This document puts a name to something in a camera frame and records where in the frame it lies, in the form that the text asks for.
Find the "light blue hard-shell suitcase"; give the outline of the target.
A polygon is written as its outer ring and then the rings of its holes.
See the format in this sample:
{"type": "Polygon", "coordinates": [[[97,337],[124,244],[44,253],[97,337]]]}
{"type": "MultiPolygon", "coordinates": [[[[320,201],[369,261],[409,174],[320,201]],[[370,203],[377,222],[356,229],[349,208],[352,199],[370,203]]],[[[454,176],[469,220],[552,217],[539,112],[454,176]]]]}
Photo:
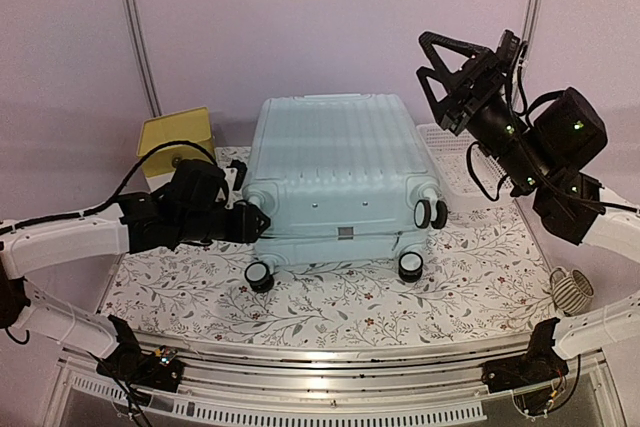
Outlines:
{"type": "Polygon", "coordinates": [[[245,279],[256,292],[279,267],[391,259],[422,276],[422,244],[448,207],[417,127],[395,94],[264,102],[242,189],[270,220],[245,279]]]}

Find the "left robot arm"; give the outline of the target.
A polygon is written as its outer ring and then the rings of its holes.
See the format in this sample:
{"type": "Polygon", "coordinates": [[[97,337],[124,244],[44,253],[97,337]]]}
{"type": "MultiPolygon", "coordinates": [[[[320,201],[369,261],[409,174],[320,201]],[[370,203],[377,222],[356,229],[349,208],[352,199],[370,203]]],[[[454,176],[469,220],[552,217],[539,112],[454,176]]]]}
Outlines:
{"type": "Polygon", "coordinates": [[[151,193],[115,193],[103,204],[64,214],[22,220],[1,228],[1,326],[38,333],[82,350],[98,374],[125,385],[176,392],[185,365],[175,350],[142,350],[128,323],[92,314],[31,285],[31,272],[81,259],[170,250],[214,241],[253,244],[270,219],[231,194],[242,186],[246,166],[222,169],[199,159],[180,162],[171,178],[151,193]]]}

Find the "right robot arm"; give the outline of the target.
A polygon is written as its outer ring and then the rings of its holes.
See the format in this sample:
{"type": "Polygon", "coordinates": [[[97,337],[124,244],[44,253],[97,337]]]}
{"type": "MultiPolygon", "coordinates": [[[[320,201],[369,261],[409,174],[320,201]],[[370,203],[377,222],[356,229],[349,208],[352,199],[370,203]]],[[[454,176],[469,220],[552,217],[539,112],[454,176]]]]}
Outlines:
{"type": "MultiPolygon", "coordinates": [[[[513,32],[496,49],[426,31],[419,36],[430,64],[416,75],[438,126],[468,132],[504,170],[512,197],[532,195],[533,209],[552,235],[639,259],[639,207],[583,173],[607,145],[604,121],[575,88],[524,100],[527,45],[513,32]]],[[[492,393],[568,376],[568,360],[639,334],[639,296],[632,294],[586,314],[562,308],[538,323],[521,355],[482,366],[492,393]]]]}

